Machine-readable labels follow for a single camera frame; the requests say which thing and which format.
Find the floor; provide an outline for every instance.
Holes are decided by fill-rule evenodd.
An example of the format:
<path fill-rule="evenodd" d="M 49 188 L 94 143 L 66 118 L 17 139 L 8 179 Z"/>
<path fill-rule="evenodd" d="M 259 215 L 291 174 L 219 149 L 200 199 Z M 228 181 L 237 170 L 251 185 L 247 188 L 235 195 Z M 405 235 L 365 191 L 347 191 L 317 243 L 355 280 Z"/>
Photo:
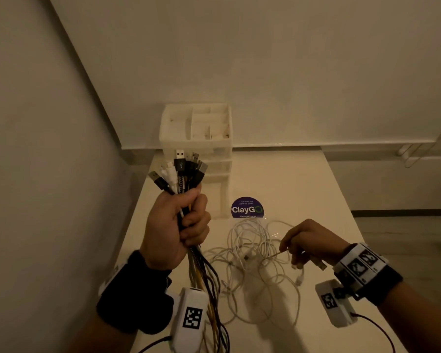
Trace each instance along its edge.
<path fill-rule="evenodd" d="M 356 218 L 356 223 L 371 248 L 441 306 L 441 217 Z"/>

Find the pile of cables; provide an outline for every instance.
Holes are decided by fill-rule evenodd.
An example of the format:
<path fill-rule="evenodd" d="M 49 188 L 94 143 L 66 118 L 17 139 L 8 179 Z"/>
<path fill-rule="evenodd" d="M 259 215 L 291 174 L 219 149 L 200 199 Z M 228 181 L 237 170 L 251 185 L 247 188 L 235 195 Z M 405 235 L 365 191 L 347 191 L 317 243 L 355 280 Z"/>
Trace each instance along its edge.
<path fill-rule="evenodd" d="M 300 270 L 299 277 L 293 281 L 286 275 L 283 265 L 290 263 L 289 253 L 279 252 L 276 246 L 279 246 L 280 238 L 271 235 L 269 226 L 272 223 L 282 223 L 289 227 L 292 225 L 283 221 L 270 221 L 266 226 L 262 225 L 262 220 L 257 218 L 247 218 L 238 221 L 232 229 L 230 229 L 227 237 L 227 247 L 216 247 L 206 250 L 204 255 L 211 264 L 221 262 L 226 265 L 227 281 L 221 280 L 223 285 L 221 290 L 221 297 L 225 297 L 227 304 L 233 317 L 224 322 L 228 324 L 235 320 L 235 318 L 251 324 L 260 324 L 269 320 L 273 325 L 280 329 L 287 330 L 293 328 L 299 318 L 300 293 L 298 286 L 304 279 L 304 269 Z M 272 267 L 274 273 L 267 274 L 267 268 Z M 257 304 L 257 307 L 262 311 L 260 319 L 252 320 L 242 316 L 238 312 L 238 304 L 236 294 L 243 289 L 244 292 L 251 290 L 245 283 L 246 279 L 251 276 L 257 279 L 260 283 L 259 289 L 253 295 L 250 295 L 251 304 Z M 294 287 L 297 293 L 297 310 L 290 327 L 282 327 L 279 323 L 272 320 L 274 311 L 274 301 L 272 293 L 272 286 L 279 285 L 283 281 L 289 282 Z M 258 303 L 259 298 L 266 294 L 269 298 L 267 307 Z"/>
<path fill-rule="evenodd" d="M 167 162 L 162 165 L 161 176 L 152 171 L 148 175 L 155 184 L 162 190 L 171 195 L 184 193 L 191 188 L 196 188 L 204 178 L 207 165 L 198 159 L 199 154 L 191 153 L 185 155 L 183 150 L 176 150 L 176 156 L 173 162 Z M 189 207 L 182 208 L 178 214 L 178 226 L 180 231 L 182 218 L 190 211 Z M 230 340 L 229 333 L 219 318 L 218 302 L 221 293 L 221 281 L 217 272 L 201 252 L 200 246 L 188 248 L 189 278 L 191 285 L 197 289 L 207 292 L 209 296 L 209 306 L 207 316 L 212 328 L 212 347 L 216 353 L 229 353 Z M 204 334 L 204 343 L 207 350 L 206 332 Z"/>

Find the table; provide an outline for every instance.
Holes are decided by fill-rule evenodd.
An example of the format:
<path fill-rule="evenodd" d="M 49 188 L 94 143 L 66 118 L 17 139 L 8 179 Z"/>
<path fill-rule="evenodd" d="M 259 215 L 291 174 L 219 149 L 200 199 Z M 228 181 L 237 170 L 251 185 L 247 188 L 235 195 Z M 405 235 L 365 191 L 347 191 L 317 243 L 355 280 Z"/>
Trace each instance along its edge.
<path fill-rule="evenodd" d="M 163 160 L 161 151 L 156 152 L 151 169 L 158 169 Z M 265 217 L 298 224 L 312 218 L 334 231 L 350 243 L 363 241 L 363 237 L 341 194 L 335 177 L 321 150 L 274 150 L 234 151 L 230 181 L 230 202 L 243 196 L 254 197 L 264 207 Z M 118 263 L 141 245 L 147 215 L 160 190 L 152 180 L 145 181 L 133 218 L 127 230 Z M 234 219 L 212 220 L 211 231 L 202 245 L 203 249 L 227 245 L 227 232 Z M 278 227 L 277 231 L 287 231 Z M 285 271 L 293 280 L 297 270 L 285 265 Z M 188 260 L 174 270 L 170 291 L 177 292 L 188 287 Z M 232 352 L 391 352 L 387 338 L 375 326 L 359 319 L 345 328 L 330 323 L 315 292 L 315 285 L 334 278 L 331 267 L 321 271 L 312 263 L 305 266 L 305 277 L 300 290 L 299 320 L 295 329 L 283 331 L 270 322 L 253 325 L 235 320 L 227 326 Z M 277 323 L 287 327 L 297 310 L 297 293 L 294 288 L 281 285 L 276 289 L 273 302 Z M 376 321 L 392 338 L 398 352 L 405 352 L 395 333 L 388 326 L 376 307 L 366 300 L 351 299 L 356 312 Z M 225 305 L 220 307 L 221 317 L 229 317 Z M 164 332 L 149 336 L 138 333 L 131 352 L 137 353 L 147 344 L 169 335 Z M 169 352 L 168 344 L 151 348 L 150 353 Z"/>

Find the plastic organizer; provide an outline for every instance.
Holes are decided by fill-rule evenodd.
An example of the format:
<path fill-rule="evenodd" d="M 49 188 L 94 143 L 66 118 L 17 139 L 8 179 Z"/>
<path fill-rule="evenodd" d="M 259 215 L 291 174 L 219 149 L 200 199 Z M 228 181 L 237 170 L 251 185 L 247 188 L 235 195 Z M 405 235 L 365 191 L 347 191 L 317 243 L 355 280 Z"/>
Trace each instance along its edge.
<path fill-rule="evenodd" d="M 224 103 L 167 104 L 162 113 L 159 140 L 164 156 L 176 150 L 196 152 L 208 165 L 203 192 L 209 196 L 212 218 L 227 217 L 232 170 L 232 115 Z"/>

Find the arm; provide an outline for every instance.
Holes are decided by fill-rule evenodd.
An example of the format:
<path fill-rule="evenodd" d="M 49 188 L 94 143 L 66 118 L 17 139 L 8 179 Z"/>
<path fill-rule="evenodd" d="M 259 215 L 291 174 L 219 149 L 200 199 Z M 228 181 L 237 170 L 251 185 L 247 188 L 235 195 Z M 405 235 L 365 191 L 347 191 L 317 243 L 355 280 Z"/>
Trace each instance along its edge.
<path fill-rule="evenodd" d="M 336 265 L 348 246 L 332 231 L 307 219 L 288 231 L 279 249 L 288 250 L 292 264 L 300 267 L 310 255 Z M 410 286 L 397 284 L 378 309 L 410 353 L 441 352 L 441 309 Z"/>
<path fill-rule="evenodd" d="M 177 214 L 191 205 L 179 231 Z M 209 233 L 211 216 L 206 212 L 207 198 L 200 188 L 170 196 L 162 192 L 147 217 L 141 255 L 149 270 L 166 271 L 176 268 L 187 254 L 187 247 L 198 245 Z M 107 324 L 98 314 L 91 318 L 71 343 L 68 353 L 127 353 L 137 331 L 124 333 Z"/>

